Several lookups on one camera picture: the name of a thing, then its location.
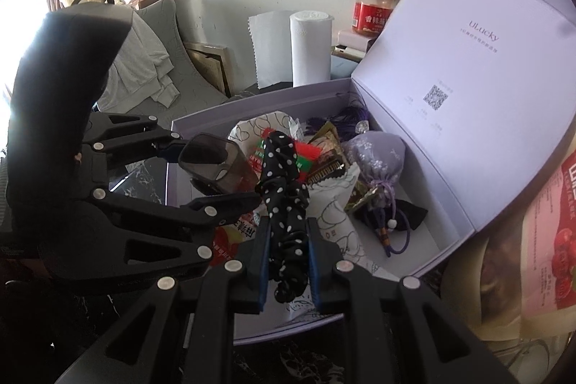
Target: clothing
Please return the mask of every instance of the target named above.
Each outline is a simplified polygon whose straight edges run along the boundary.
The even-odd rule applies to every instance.
[[[98,108],[108,113],[127,113],[149,96],[169,108],[180,94],[168,76],[172,69],[164,45],[146,22],[134,15],[132,29],[108,71],[108,83],[97,102]]]

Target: red jar label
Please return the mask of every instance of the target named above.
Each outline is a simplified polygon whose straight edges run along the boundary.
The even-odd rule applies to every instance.
[[[383,9],[357,2],[354,6],[352,26],[358,31],[379,34],[382,33],[384,25],[386,25],[386,21],[391,13],[392,9]]]

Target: black polka dot scrunchie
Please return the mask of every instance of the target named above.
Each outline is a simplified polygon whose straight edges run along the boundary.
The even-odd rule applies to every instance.
[[[294,141],[283,132],[264,139],[262,174],[256,191],[270,217],[270,279],[278,282],[274,297],[289,303],[308,284],[308,236],[305,219],[309,194],[300,183]]]

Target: qr code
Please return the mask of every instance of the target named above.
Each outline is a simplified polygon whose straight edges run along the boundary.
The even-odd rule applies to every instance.
[[[448,98],[442,90],[440,90],[436,85],[432,85],[432,88],[428,94],[424,97],[424,101],[428,103],[434,110],[438,110],[442,106],[442,103]]]

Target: purple tassel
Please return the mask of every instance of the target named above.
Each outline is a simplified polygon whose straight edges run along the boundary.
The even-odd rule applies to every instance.
[[[338,131],[341,142],[347,142],[356,137],[356,125],[360,121],[368,121],[370,113],[366,108],[359,106],[347,106],[334,116],[328,118],[310,118],[306,123],[306,134],[314,135],[327,121],[332,122]]]

